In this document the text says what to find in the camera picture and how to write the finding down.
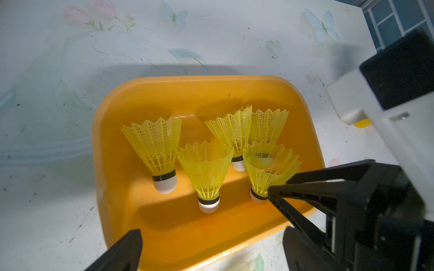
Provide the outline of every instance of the orange plastic tray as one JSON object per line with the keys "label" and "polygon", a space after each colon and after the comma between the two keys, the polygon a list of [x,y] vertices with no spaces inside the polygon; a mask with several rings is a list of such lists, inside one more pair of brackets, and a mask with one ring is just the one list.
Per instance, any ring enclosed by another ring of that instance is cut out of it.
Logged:
{"label": "orange plastic tray", "polygon": [[[98,208],[104,238],[112,246],[130,229],[140,229],[141,270],[201,268],[274,234],[290,223],[270,203],[250,199],[246,172],[232,167],[220,189],[220,207],[200,211],[197,193],[177,161],[178,186],[160,194],[151,172],[119,127],[146,119],[183,117],[180,146],[215,140],[204,121],[252,104],[253,110],[289,110],[278,143],[292,148],[301,171],[324,168],[306,103],[288,81],[274,76],[154,77],[129,81],[99,106],[92,127]],[[289,200],[305,216],[315,209]]]}

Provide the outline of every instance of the flower print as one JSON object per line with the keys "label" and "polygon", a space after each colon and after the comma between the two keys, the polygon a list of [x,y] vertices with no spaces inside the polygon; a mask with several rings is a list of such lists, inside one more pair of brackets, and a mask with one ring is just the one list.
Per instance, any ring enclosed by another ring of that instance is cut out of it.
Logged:
{"label": "flower print", "polygon": [[85,24],[89,21],[86,12],[74,6],[67,6],[62,10],[65,18],[72,23]]}
{"label": "flower print", "polygon": [[341,160],[339,160],[339,158],[333,158],[329,161],[329,166],[328,167],[335,167],[335,166],[339,166],[341,164]]}
{"label": "flower print", "polygon": [[107,4],[105,0],[96,0],[95,8],[102,16],[107,18],[115,18],[116,17],[116,8],[113,2]]}
{"label": "flower print", "polygon": [[128,12],[127,19],[133,21],[135,19],[135,12],[134,11]]}

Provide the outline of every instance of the tabletop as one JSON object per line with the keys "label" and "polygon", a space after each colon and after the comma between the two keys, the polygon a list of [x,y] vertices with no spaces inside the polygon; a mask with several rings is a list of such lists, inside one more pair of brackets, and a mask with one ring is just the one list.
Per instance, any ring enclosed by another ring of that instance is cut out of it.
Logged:
{"label": "tabletop", "polygon": [[[2,270],[83,270],[107,249],[91,125],[102,99],[134,78],[280,76],[303,95],[326,166],[397,163],[372,126],[340,121],[325,92],[376,53],[357,7],[333,0],[1,1],[0,35]],[[320,212],[311,219],[324,228]],[[282,232],[205,270],[287,269],[281,239]]]}

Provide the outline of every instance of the yellow object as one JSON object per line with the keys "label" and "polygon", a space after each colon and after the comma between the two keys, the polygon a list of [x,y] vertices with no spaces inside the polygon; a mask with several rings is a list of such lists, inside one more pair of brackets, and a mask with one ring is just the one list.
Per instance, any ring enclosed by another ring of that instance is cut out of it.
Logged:
{"label": "yellow object", "polygon": [[252,142],[276,143],[283,126],[285,126],[288,114],[286,110],[281,112],[280,109],[277,109],[272,112],[271,109],[268,109],[262,112],[258,109],[252,114],[250,140]]}
{"label": "yellow object", "polygon": [[199,207],[203,212],[217,210],[219,190],[229,170],[233,151],[227,151],[217,142],[195,142],[180,148],[178,160],[199,196]]}
{"label": "yellow object", "polygon": [[142,125],[132,123],[121,127],[122,133],[152,172],[154,187],[167,194],[177,185],[176,150],[181,135],[181,118],[146,120]]}
{"label": "yellow object", "polygon": [[285,150],[283,144],[253,142],[252,145],[247,145],[244,161],[252,183],[253,196],[256,194],[260,196],[258,199],[266,198],[269,186],[284,184],[294,176],[301,165],[297,159],[293,150]]}
{"label": "yellow object", "polygon": [[356,126],[357,128],[365,128],[365,127],[368,127],[369,125],[372,125],[372,123],[369,119],[365,119],[365,120],[354,123],[354,126]]}
{"label": "yellow object", "polygon": [[234,157],[240,157],[249,140],[251,121],[252,106],[248,106],[234,114],[227,114],[224,118],[206,121],[205,124],[223,146],[233,150]]}
{"label": "yellow object", "polygon": [[[140,229],[140,270],[196,270],[290,225],[269,201],[254,203],[246,193],[252,186],[247,172],[232,167],[220,188],[218,211],[211,215],[198,209],[197,191],[178,162],[176,189],[166,195],[157,192],[151,171],[119,129],[132,122],[182,117],[180,146],[212,142],[205,121],[251,104],[255,110],[291,112],[291,125],[285,125],[279,142],[299,155],[301,172],[324,168],[308,107],[298,90],[280,77],[148,77],[110,92],[92,127],[98,212],[107,246]],[[304,216],[315,212],[304,201],[288,202]]]}

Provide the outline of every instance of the yellow shuttlecock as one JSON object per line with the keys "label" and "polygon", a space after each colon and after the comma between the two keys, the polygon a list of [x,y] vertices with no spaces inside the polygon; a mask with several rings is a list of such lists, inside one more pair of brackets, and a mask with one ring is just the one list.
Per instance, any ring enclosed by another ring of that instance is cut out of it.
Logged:
{"label": "yellow shuttlecock", "polygon": [[180,148],[178,160],[197,191],[200,209],[215,212],[220,204],[219,189],[229,170],[233,152],[217,142],[187,144]]}
{"label": "yellow shuttlecock", "polygon": [[301,162],[293,155],[292,149],[283,144],[257,143],[247,145],[244,152],[247,174],[252,183],[250,197],[255,202],[264,203],[268,197],[268,187],[285,184],[299,169]]}
{"label": "yellow shuttlecock", "polygon": [[276,143],[283,130],[283,126],[285,126],[288,114],[289,112],[286,110],[281,112],[280,109],[274,112],[271,109],[265,112],[257,110],[255,113],[252,113],[250,140],[258,143]]}
{"label": "yellow shuttlecock", "polygon": [[172,192],[177,184],[175,160],[181,135],[181,118],[146,120],[121,127],[122,133],[152,172],[155,189],[163,194]]}
{"label": "yellow shuttlecock", "polygon": [[217,140],[225,148],[233,150],[232,166],[238,171],[246,170],[243,161],[243,149],[249,140],[251,119],[252,106],[249,106],[234,114],[227,114],[224,118],[205,122]]}

